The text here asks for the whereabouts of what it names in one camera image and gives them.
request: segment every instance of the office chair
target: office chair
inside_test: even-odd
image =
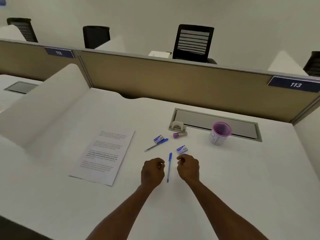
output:
[[[320,77],[320,51],[312,51],[311,57],[306,63],[303,70],[309,76],[318,76]]]
[[[180,24],[172,58],[207,63],[213,33],[212,27]]]
[[[84,46],[87,49],[95,49],[110,40],[110,28],[104,26],[83,27]]]
[[[10,17],[7,19],[7,24],[17,26],[17,28],[20,30],[26,41],[38,43],[37,37],[31,25],[31,19]]]

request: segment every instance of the blue pen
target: blue pen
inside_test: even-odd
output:
[[[152,148],[154,148],[154,147],[156,147],[156,146],[158,146],[158,145],[160,145],[160,144],[162,144],[162,143],[164,143],[164,142],[166,142],[166,141],[168,141],[168,140],[169,140],[168,138],[162,139],[162,140],[159,141],[157,144],[155,144],[155,145],[153,145],[152,147],[149,147],[148,149],[144,150],[144,152],[146,152],[146,151],[148,151],[148,150],[150,150],[150,149],[152,149]]]
[[[170,154],[169,154],[169,167],[168,167],[167,183],[169,183],[170,167],[171,167],[171,158],[172,158],[172,152],[170,152]]]

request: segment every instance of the forearm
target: forearm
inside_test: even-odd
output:
[[[205,211],[219,240],[267,240],[258,229],[230,209],[200,181],[191,181],[188,185]]]
[[[126,240],[151,192],[152,189],[139,186],[129,198],[96,226],[87,240]]]

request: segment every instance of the white and purple mug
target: white and purple mug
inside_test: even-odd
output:
[[[221,145],[228,136],[232,133],[230,125],[225,122],[215,122],[212,125],[212,130],[209,136],[209,140],[214,145]]]

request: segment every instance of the pink rim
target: pink rim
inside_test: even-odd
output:
[[[217,133],[215,130],[214,130],[214,125],[217,124],[217,123],[223,123],[225,125],[227,125],[229,128],[230,128],[230,133],[226,136],[224,135],[220,135],[219,133]],[[230,127],[230,125],[228,125],[227,123],[225,122],[222,122],[222,121],[218,121],[218,122],[215,122],[213,125],[212,125],[212,130],[214,131],[214,133],[216,133],[218,136],[222,136],[222,137],[227,137],[227,136],[230,136],[232,134],[232,128]]]

